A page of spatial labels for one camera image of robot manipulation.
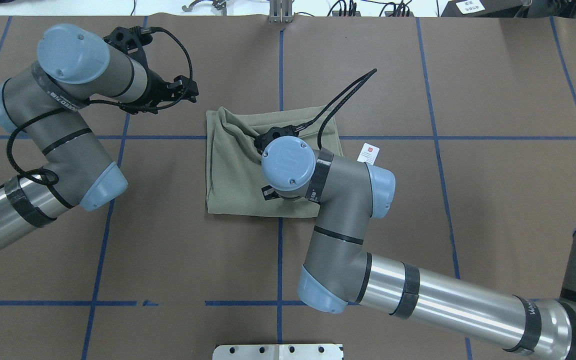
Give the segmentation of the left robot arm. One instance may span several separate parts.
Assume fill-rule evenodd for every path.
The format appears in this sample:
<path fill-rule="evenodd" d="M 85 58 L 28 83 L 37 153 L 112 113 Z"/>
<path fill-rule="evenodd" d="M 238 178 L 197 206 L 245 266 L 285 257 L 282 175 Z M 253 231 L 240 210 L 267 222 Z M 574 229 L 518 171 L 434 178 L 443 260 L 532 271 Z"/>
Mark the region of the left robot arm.
<path fill-rule="evenodd" d="M 82 109 L 103 104 L 157 114 L 183 100 L 196 103 L 192 67 L 170 82 L 150 69 L 144 47 L 154 34 L 181 45 L 159 26 L 117 27 L 101 37 L 58 23 L 44 32 L 36 60 L 0 85 L 0 127 L 15 171 L 0 185 L 0 251 L 71 208 L 94 211 L 128 188 Z"/>

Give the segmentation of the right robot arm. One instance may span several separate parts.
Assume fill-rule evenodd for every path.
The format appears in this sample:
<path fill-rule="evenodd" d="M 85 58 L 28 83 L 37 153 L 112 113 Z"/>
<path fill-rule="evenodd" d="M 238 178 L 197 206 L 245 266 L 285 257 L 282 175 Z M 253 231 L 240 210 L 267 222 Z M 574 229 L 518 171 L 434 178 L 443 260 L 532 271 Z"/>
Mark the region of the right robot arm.
<path fill-rule="evenodd" d="M 275 196 L 317 212 L 294 264 L 314 310 L 373 310 L 498 351 L 576 360 L 576 138 L 374 139 L 376 164 L 270 139 Z"/>

